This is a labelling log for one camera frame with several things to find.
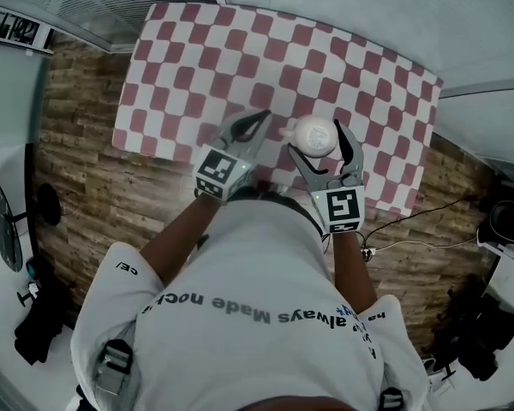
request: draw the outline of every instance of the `cable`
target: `cable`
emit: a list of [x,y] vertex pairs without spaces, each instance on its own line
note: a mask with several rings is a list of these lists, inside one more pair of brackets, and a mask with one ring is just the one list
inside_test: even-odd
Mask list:
[[70,194],[75,194],[75,195],[76,195],[76,198],[78,199],[78,203],[76,204],[76,207],[75,207],[73,210],[71,210],[69,213],[61,213],[61,216],[62,216],[62,217],[63,217],[63,216],[68,216],[68,215],[72,215],[75,211],[77,211],[77,210],[78,210],[78,207],[80,207],[80,204],[81,204],[81,201],[80,201],[80,195],[79,195],[77,192],[72,192],[72,191],[71,191],[71,192],[67,192],[67,193],[65,194],[65,196],[70,195]]
[[474,236],[472,239],[468,239],[467,241],[463,241],[463,242],[459,242],[459,243],[454,243],[452,245],[431,245],[429,243],[421,242],[421,241],[398,241],[398,242],[394,242],[393,244],[389,245],[388,247],[377,248],[375,250],[375,254],[378,253],[379,251],[387,250],[390,247],[394,247],[398,243],[420,243],[422,245],[426,245],[427,247],[431,247],[431,248],[453,248],[453,247],[458,247],[459,245],[463,245],[464,243],[471,242],[475,238],[476,238],[476,236]]
[[379,230],[385,228],[385,227],[388,227],[389,225],[392,225],[394,223],[401,223],[402,221],[407,221],[408,219],[411,219],[413,217],[418,217],[420,215],[424,215],[425,213],[431,213],[432,211],[437,211],[437,210],[444,210],[445,208],[449,207],[449,206],[454,206],[456,203],[458,202],[461,202],[461,201],[470,201],[470,200],[474,200],[476,199],[477,197],[475,195],[467,195],[467,196],[464,196],[462,198],[459,198],[458,200],[456,201],[453,201],[449,204],[446,204],[446,205],[443,205],[442,207],[436,207],[435,209],[430,209],[430,210],[423,210],[423,211],[419,211],[418,213],[416,213],[415,215],[411,215],[411,216],[407,216],[407,217],[403,217],[402,219],[397,219],[396,221],[391,221],[389,223],[386,223],[385,225],[382,225],[380,227],[378,227],[377,229],[371,231],[370,233],[368,233],[367,236],[364,237],[363,239],[363,248],[367,248],[368,247],[368,239],[371,237],[371,235],[373,233],[376,233],[378,232]]
[[485,94],[487,92],[511,92],[514,91],[514,87],[510,88],[492,88],[491,90],[480,90],[479,92],[462,92],[459,94],[452,94],[448,96],[440,96],[440,99],[458,98],[459,96],[471,96],[473,94]]
[[332,241],[332,237],[330,235],[323,235],[322,236],[322,242],[325,241],[326,238],[327,238],[327,246],[326,246],[326,250],[324,251],[324,254],[327,253],[327,250],[329,249],[329,244]]
[[360,231],[355,231],[355,233],[362,237],[362,245],[365,245],[365,243],[366,243],[366,236],[364,236]]

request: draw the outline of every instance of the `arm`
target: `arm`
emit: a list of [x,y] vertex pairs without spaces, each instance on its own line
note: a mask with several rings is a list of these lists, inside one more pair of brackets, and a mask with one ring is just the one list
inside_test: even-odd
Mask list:
[[97,269],[70,341],[73,368],[87,400],[93,394],[93,368],[105,343],[118,336],[164,290],[148,263],[132,246],[111,245]]
[[356,233],[332,236],[335,287],[356,313],[363,312],[377,301],[377,295],[362,259]]
[[405,411],[422,410],[428,394],[428,377],[421,358],[403,324],[402,307],[394,295],[383,295],[365,312],[359,314],[385,363],[383,388],[402,391]]
[[140,254],[154,269],[164,286],[175,278],[215,217],[221,203],[202,194],[193,201]]

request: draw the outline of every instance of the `red and white checkered cloth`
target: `red and white checkered cloth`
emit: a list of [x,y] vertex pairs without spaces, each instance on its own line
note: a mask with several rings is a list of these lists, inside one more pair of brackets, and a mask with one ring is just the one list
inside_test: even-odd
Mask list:
[[[362,143],[366,204],[409,215],[442,81],[371,41],[294,15],[242,6],[160,3],[131,58],[112,144],[193,163],[230,114],[270,109],[257,176],[303,188],[278,130],[315,114]],[[313,160],[335,170],[336,149]]]

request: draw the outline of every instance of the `white t-shirt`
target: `white t-shirt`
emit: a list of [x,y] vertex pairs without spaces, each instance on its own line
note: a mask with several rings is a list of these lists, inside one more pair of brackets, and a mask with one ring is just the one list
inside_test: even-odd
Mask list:
[[381,297],[356,315],[324,266],[320,237],[299,213],[237,201],[165,289],[131,246],[103,259],[71,350],[88,400],[90,355],[137,319],[136,410],[235,411],[277,396],[329,396],[376,411],[395,386],[420,409],[427,374],[399,302]]

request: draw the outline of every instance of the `white cup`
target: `white cup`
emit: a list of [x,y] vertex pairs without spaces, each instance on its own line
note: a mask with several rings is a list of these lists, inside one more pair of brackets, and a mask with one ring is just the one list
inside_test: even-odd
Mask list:
[[310,158],[329,155],[339,140],[337,128],[332,121],[312,115],[298,119],[293,129],[279,129],[279,133]]

